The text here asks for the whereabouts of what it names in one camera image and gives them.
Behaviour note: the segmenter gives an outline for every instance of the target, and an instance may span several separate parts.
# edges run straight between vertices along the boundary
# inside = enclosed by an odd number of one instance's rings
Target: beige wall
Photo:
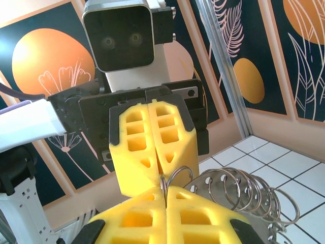
[[[297,119],[270,1],[259,0],[259,5],[288,115],[279,116],[249,109],[248,115],[253,132],[256,136],[325,162],[325,124]]]
[[[0,14],[0,27],[8,23],[16,22],[18,19],[25,18],[29,13],[33,13],[50,5],[56,5],[59,0],[10,0],[2,3]],[[73,0],[74,7],[79,10],[79,15],[83,11],[82,0]],[[179,1],[183,16],[187,16],[185,22],[189,26],[189,31],[193,39],[199,60],[201,62],[204,74],[208,80],[211,94],[217,107],[220,118],[218,121],[208,126],[210,133],[210,155],[229,147],[241,139],[235,118],[228,115],[219,88],[216,86],[216,77],[212,72],[211,64],[208,61],[207,53],[204,49],[201,36],[198,34],[198,28],[193,21],[192,14],[185,1]],[[0,76],[0,82],[8,84],[3,77]],[[4,94],[0,95],[4,98],[7,105],[12,105],[17,100],[9,98]],[[61,168],[54,154],[47,146],[44,140],[34,143],[44,162],[47,164],[56,180],[61,185],[66,196],[48,204],[44,207],[46,216],[53,228],[57,228],[66,222],[78,217],[79,215],[97,208],[99,211],[112,207],[125,199],[118,187],[115,173],[111,173],[92,184],[89,184],[80,190],[75,191],[67,175]]]

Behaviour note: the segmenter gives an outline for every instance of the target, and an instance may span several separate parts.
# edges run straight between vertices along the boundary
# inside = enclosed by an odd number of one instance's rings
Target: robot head
[[[102,72],[148,66],[154,61],[152,13],[146,0],[88,0],[82,22]]]

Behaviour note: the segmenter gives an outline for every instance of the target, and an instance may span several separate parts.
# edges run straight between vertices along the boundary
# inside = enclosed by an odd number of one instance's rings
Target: camera lens
[[[105,37],[102,41],[102,46],[105,49],[113,49],[115,47],[115,41],[111,37]]]
[[[133,33],[130,36],[130,43],[134,46],[140,46],[142,43],[142,36],[139,33]]]

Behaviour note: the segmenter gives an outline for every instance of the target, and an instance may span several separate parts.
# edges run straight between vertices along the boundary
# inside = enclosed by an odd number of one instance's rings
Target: yellow foam block
[[[148,104],[154,143],[165,178],[172,172],[188,166],[194,177],[199,175],[198,144],[195,128],[186,131],[177,106],[164,101],[153,100]],[[172,181],[172,185],[185,186],[189,182],[189,174],[182,171]]]
[[[180,187],[169,187],[167,244],[241,244],[230,220],[242,215]]]
[[[152,188],[90,220],[104,220],[95,244],[166,244],[166,207],[162,191]]]
[[[159,186],[159,173],[150,116],[146,104],[119,116],[119,144],[109,145],[123,195],[137,196]]]

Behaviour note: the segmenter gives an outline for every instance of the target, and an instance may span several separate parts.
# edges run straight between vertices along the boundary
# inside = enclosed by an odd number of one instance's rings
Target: black cable
[[[44,94],[31,95],[31,94],[21,93],[20,91],[13,90],[3,85],[2,83],[0,83],[0,92],[3,92],[4,94],[7,94],[14,98],[18,98],[20,100],[36,101],[45,98]]]

